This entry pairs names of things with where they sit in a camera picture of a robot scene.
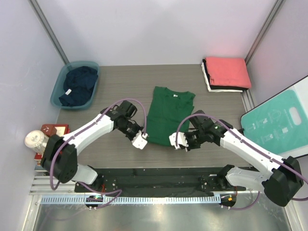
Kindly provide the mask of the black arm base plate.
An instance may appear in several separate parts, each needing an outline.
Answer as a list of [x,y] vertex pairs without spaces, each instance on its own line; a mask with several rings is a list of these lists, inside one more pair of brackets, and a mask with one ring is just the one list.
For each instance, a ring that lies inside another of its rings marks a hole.
[[244,191],[245,187],[232,186],[221,180],[221,168],[96,168],[97,178],[88,186],[106,192],[121,189],[125,193],[153,193],[165,191],[168,196],[176,190],[203,192]]

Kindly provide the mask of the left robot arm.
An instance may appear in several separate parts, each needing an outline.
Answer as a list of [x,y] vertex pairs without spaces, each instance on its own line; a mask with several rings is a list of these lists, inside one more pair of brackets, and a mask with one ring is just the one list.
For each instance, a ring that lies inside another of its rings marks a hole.
[[134,102],[134,99],[119,100],[77,130],[49,138],[41,166],[49,172],[52,190],[61,183],[74,181],[92,192],[101,192],[102,176],[94,168],[78,163],[77,157],[103,135],[119,130],[135,148],[142,150],[145,147],[147,125],[140,126],[132,119],[138,110]]

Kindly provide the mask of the green t shirt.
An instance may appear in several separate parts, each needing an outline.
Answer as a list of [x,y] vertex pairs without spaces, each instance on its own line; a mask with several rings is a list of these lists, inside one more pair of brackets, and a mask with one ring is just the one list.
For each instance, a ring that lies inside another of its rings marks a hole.
[[177,131],[184,118],[192,114],[194,98],[195,94],[189,91],[176,92],[156,86],[147,115],[147,141],[170,146],[169,136]]

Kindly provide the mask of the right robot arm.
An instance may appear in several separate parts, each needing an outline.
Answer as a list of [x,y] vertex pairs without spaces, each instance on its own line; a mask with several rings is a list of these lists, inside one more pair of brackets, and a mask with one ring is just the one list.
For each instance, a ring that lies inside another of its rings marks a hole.
[[296,200],[295,195],[307,183],[296,158],[273,154],[244,137],[226,121],[206,115],[201,110],[186,117],[186,120],[195,129],[185,134],[185,146],[188,149],[200,148],[204,142],[213,142],[237,154],[255,168],[251,171],[235,166],[224,167],[217,178],[221,189],[241,186],[257,190],[274,204],[285,207],[290,201]]

